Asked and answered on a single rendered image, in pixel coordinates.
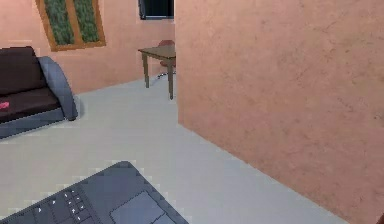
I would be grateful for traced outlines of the grey sofa with dark cushions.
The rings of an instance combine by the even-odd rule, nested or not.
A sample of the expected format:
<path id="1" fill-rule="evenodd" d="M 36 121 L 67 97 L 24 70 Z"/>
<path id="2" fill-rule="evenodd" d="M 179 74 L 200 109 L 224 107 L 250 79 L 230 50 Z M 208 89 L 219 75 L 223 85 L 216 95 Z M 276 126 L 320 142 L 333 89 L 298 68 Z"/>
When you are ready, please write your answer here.
<path id="1" fill-rule="evenodd" d="M 78 112 L 74 94 L 57 62 L 31 46 L 0 49 L 0 139 L 63 120 Z"/>

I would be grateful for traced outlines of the wooden framed window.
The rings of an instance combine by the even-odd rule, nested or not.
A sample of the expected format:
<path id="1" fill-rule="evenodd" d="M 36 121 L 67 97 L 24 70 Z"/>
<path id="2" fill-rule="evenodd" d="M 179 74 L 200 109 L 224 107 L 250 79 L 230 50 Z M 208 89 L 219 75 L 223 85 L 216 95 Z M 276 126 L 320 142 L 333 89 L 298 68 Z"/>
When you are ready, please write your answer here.
<path id="1" fill-rule="evenodd" d="M 35 0 L 52 52 L 106 45 L 99 0 Z"/>

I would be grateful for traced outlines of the brown wooden table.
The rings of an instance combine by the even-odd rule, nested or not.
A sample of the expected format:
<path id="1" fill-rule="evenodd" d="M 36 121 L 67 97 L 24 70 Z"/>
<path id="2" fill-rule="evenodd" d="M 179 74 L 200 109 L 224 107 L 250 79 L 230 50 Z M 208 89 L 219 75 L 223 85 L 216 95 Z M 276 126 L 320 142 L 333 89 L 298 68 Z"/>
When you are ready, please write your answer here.
<path id="1" fill-rule="evenodd" d="M 173 89 L 173 64 L 176 62 L 176 51 L 174 45 L 164 45 L 150 48 L 139 49 L 139 52 L 142 56 L 143 71 L 144 71 L 144 81 L 145 87 L 149 87 L 149 73 L 148 73 L 148 58 L 155 58 L 160 61 L 164 61 L 167 67 L 167 76 L 168 76 L 168 92 L 169 98 L 174 98 L 174 89 Z"/>

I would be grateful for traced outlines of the grey laptop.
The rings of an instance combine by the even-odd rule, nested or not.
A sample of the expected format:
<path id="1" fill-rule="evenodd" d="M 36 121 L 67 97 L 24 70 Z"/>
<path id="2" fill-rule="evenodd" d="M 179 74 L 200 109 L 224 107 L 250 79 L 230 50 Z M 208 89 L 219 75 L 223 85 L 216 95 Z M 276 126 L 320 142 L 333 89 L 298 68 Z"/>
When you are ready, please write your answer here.
<path id="1" fill-rule="evenodd" d="M 128 161 L 118 162 L 0 224 L 189 224 Z"/>

